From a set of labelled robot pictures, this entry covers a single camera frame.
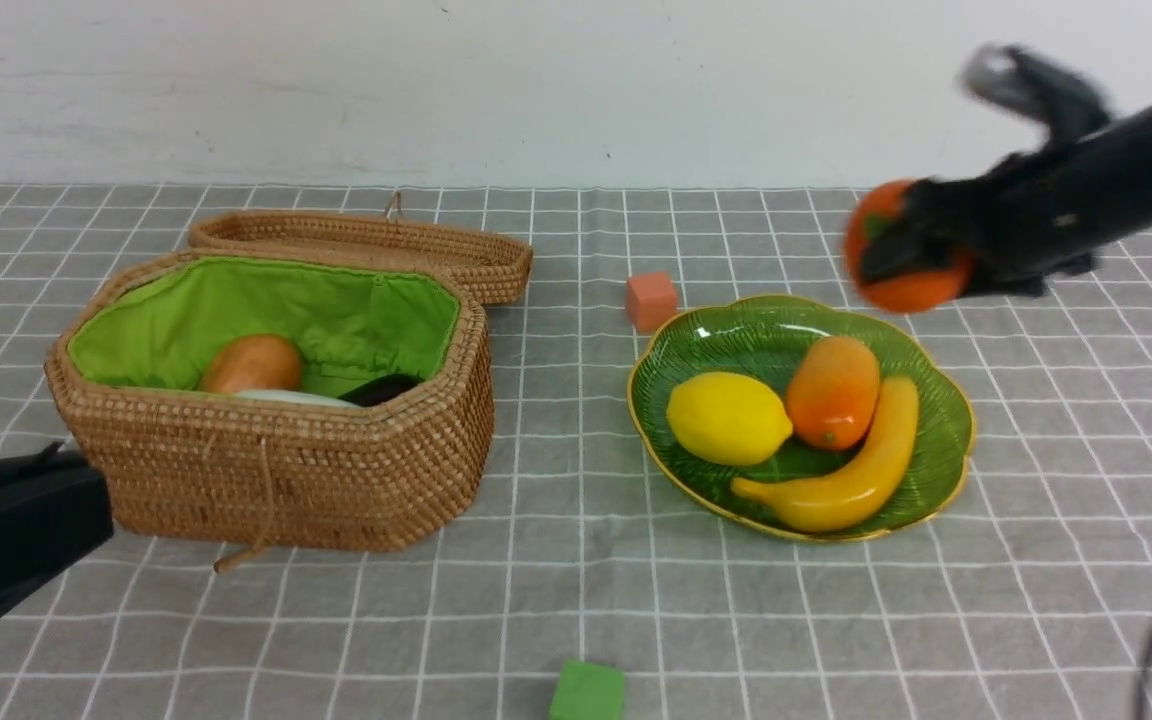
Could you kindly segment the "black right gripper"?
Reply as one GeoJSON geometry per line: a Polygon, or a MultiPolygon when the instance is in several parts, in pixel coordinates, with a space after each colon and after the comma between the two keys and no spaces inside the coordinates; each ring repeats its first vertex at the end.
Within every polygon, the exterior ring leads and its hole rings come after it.
{"type": "Polygon", "coordinates": [[[1096,270],[1126,238],[1097,168],[1075,150],[1006,156],[973,179],[896,179],[858,200],[858,283],[940,273],[960,300],[1046,295],[1052,274],[1096,270]]]}

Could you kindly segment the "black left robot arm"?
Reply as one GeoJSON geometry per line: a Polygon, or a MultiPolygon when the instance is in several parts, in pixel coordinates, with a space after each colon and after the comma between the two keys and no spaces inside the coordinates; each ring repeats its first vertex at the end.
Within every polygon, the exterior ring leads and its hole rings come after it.
{"type": "Polygon", "coordinates": [[[108,483],[82,452],[0,457],[0,619],[113,535],[108,483]]]}

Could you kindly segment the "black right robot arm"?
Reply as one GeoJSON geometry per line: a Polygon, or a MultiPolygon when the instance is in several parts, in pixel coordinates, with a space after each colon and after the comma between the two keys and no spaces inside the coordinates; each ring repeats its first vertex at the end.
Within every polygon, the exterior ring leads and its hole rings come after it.
{"type": "Polygon", "coordinates": [[[1084,275],[1102,247],[1152,228],[1152,105],[1111,119],[1039,91],[1049,136],[970,179],[915,179],[895,209],[855,211],[850,281],[870,304],[914,314],[954,300],[1038,300],[1051,275],[1084,275]]]}

